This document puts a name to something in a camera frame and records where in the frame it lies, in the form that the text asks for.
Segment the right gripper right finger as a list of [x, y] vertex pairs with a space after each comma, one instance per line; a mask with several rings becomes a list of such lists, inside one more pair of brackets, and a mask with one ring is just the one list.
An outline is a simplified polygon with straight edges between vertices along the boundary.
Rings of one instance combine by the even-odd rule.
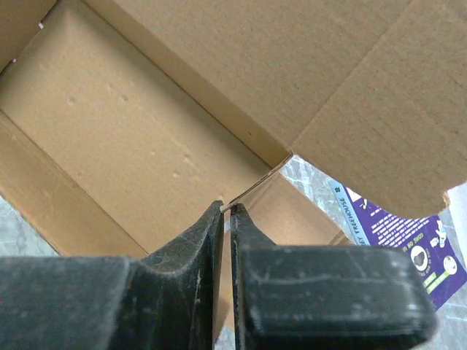
[[397, 249], [279, 245], [237, 204], [231, 267], [238, 349], [412, 349], [437, 328]]

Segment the brown cardboard box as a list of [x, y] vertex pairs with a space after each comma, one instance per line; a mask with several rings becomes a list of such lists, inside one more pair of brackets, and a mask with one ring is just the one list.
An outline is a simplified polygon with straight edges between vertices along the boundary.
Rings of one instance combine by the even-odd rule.
[[1, 195], [62, 255], [142, 257], [234, 201], [355, 243], [466, 181], [464, 1], [3, 1]]

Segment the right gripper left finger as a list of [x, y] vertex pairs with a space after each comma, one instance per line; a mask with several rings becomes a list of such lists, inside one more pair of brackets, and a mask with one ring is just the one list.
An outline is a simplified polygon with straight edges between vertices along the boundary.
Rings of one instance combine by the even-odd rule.
[[142, 259], [3, 257], [3, 349], [212, 349], [222, 203]]

